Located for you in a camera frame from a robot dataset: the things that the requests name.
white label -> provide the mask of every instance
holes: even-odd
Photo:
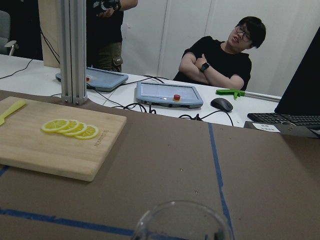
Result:
[[[260,124],[260,123],[252,123],[256,129],[268,131],[268,132],[274,132],[274,133],[280,133],[280,131],[273,125],[268,124]]]

hand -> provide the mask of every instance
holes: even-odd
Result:
[[[110,18],[112,16],[112,14],[114,14],[114,12],[115,12],[115,10],[112,7],[110,7],[105,12],[100,12],[98,17]]]
[[[197,67],[198,69],[201,69],[202,65],[205,64],[206,62],[207,62],[207,59],[206,59],[205,55],[202,54],[202,57],[199,57],[199,58],[195,61],[194,65],[196,65],[196,67]]]

white wall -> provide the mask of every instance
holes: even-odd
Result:
[[[261,47],[246,51],[247,91],[281,96],[320,26],[319,0],[139,0],[124,13],[122,71],[172,79],[185,49],[206,35],[225,41],[246,16],[267,29]]]

blue tape line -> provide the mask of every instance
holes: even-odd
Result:
[[[10,166],[4,166],[2,169],[0,169],[0,177],[10,168]]]
[[[220,169],[218,153],[217,153],[215,137],[214,137],[214,130],[212,128],[211,123],[208,122],[208,126],[209,126],[209,134],[210,134],[210,140],[211,140],[213,160],[214,160],[214,165],[215,165],[216,178],[218,180],[219,193],[220,193],[220,199],[221,199],[221,204],[222,204],[222,211],[223,211],[223,214],[227,218],[228,225],[231,229],[233,239],[235,240],[235,235],[234,235],[234,230],[232,228],[232,222],[231,222],[231,217],[230,217],[230,213],[229,213],[229,208],[228,208],[227,202],[225,200],[224,192],[222,191],[222,187],[224,185],[224,182],[222,180],[222,175],[221,175],[221,169]]]
[[[134,233],[133,230],[119,228],[119,227],[106,226],[106,225],[88,223],[83,221],[70,220],[65,218],[56,218],[56,216],[47,216],[47,215],[35,214],[35,213],[30,213],[25,211],[17,211],[12,209],[0,208],[0,214],[12,216],[12,217],[18,217],[22,219],[36,220],[41,222],[60,224],[60,225],[65,225],[70,227],[95,230],[95,231],[106,232],[111,234],[119,234],[119,235],[125,235],[125,236],[132,236]]]

cutting board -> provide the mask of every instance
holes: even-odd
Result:
[[[0,126],[0,164],[91,182],[127,118],[71,106],[8,97],[0,101],[0,114],[11,104],[26,105]],[[74,119],[95,125],[99,134],[87,140],[46,133],[41,126],[54,119]]]

